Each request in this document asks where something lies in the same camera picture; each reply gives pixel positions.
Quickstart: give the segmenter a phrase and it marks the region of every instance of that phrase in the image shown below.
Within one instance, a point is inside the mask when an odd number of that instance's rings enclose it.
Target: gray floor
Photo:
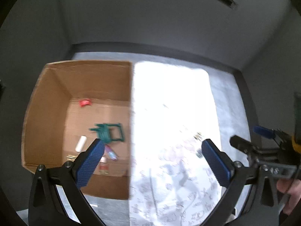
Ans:
[[[173,65],[182,65],[191,68],[202,68],[206,70],[210,78],[211,91],[216,104],[222,149],[232,160],[240,160],[244,165],[248,165],[246,157],[229,145],[229,139],[232,135],[239,135],[247,140],[250,140],[245,109],[233,75],[187,61],[137,53],[76,53],[73,59],[128,60],[133,63],[139,61],[154,61]],[[78,221],[64,194],[63,189],[58,187],[58,190],[69,217],[75,221]],[[246,186],[241,194],[240,200],[236,205],[238,213],[240,212],[240,209],[244,203],[248,190],[249,187]],[[86,195],[85,197],[95,212],[108,226],[129,225],[128,201],[96,198],[89,195]],[[28,223],[28,210],[20,211],[18,213],[20,214],[21,218]]]

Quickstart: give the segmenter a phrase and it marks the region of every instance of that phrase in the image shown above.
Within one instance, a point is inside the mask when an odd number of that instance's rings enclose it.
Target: red object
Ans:
[[[91,105],[91,100],[90,99],[80,100],[79,105],[80,105],[80,107],[84,107],[86,105]]]

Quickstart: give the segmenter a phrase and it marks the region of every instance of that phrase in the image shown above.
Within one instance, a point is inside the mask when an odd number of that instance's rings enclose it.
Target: screw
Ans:
[[[235,161],[234,166],[237,167],[237,168],[240,168],[240,167],[243,166],[243,164],[240,161]]]
[[[73,164],[72,161],[66,161],[66,162],[64,163],[64,166],[67,167],[67,168],[69,168],[69,167],[72,166],[72,164]]]
[[[264,165],[262,166],[262,169],[265,170],[265,171],[268,171],[268,166],[267,166],[266,164],[264,164]]]
[[[41,164],[41,165],[38,165],[38,170],[39,170],[39,171],[42,171],[43,169],[44,169],[44,165],[42,165],[42,164]]]

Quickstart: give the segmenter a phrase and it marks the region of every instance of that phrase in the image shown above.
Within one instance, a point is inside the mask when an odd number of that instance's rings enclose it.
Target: small object on table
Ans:
[[[75,161],[75,159],[77,158],[77,156],[75,155],[67,155],[67,161]]]
[[[90,99],[85,99],[85,100],[80,100],[79,101],[79,105],[80,105],[80,107],[84,107],[84,106],[86,106],[86,105],[91,105],[91,100]]]
[[[123,135],[121,123],[117,123],[117,124],[103,123],[103,124],[95,124],[95,126],[97,126],[97,128],[89,128],[89,130],[97,132],[98,138],[100,140],[104,141],[105,143],[108,144],[113,141],[124,142],[124,135]],[[111,137],[109,127],[118,127],[119,133],[120,133],[120,138],[113,139]]]
[[[118,156],[115,154],[115,152],[111,149],[110,146],[108,146],[108,145],[106,144],[106,146],[104,147],[104,150],[105,150],[105,152],[108,153],[109,157],[110,157],[112,160],[114,160],[114,161],[117,161],[117,160],[118,160]]]
[[[196,155],[197,155],[198,158],[204,157],[203,153],[202,153],[202,149],[198,149],[197,152],[196,152]]]
[[[194,138],[199,141],[203,141],[203,139],[204,139],[203,135],[200,132],[197,132],[197,134],[194,136]]]
[[[84,147],[84,144],[87,140],[87,137],[86,136],[81,136],[76,147],[75,147],[75,151],[76,152],[82,152],[82,148]]]
[[[105,157],[102,157],[99,161],[99,174],[100,175],[109,175],[109,166],[106,162]]]

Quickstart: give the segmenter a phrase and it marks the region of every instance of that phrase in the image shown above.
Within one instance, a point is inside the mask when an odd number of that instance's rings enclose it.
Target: small bottle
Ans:
[[[98,167],[100,175],[109,175],[109,165],[106,162],[106,157],[100,159]]]

